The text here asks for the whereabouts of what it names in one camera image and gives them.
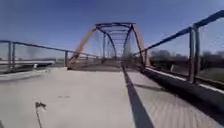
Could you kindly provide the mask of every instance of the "road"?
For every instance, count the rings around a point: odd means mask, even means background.
[[[33,71],[0,77],[5,128],[221,128],[213,119],[138,72]]]

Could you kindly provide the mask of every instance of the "pavement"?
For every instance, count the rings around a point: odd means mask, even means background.
[[[19,74],[16,80],[16,75],[1,75],[1,123],[4,128],[39,128],[38,113],[42,128],[222,128],[140,73],[127,75],[129,81],[122,71],[64,68],[25,79]],[[36,111],[35,102],[46,104],[46,110]]]

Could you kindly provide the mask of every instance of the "metal pole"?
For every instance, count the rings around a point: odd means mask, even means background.
[[[88,66],[88,64],[89,64],[89,56],[88,55],[86,55],[86,65]]]
[[[107,46],[108,46],[108,52],[107,52],[107,54],[108,54],[108,58],[110,58],[110,41],[108,40],[107,43],[108,43],[107,44]]]
[[[145,51],[145,67],[148,66],[148,64],[147,64],[147,52],[148,52],[148,50]]]
[[[16,44],[15,42],[12,42],[12,69],[15,68],[15,53],[16,52]]]
[[[103,58],[105,58],[106,34],[103,34]]]
[[[194,62],[195,62],[195,57],[194,57],[194,42],[195,42],[195,32],[194,32],[194,27],[191,27],[191,31],[189,34],[189,50],[190,50],[190,67],[189,67],[189,77],[188,80],[190,83],[194,83]]]
[[[11,69],[11,42],[8,42],[8,70]]]
[[[201,59],[200,59],[200,37],[199,28],[194,28],[195,32],[195,70],[194,75],[197,76],[200,71]]]
[[[65,51],[65,67],[68,67],[68,51]]]

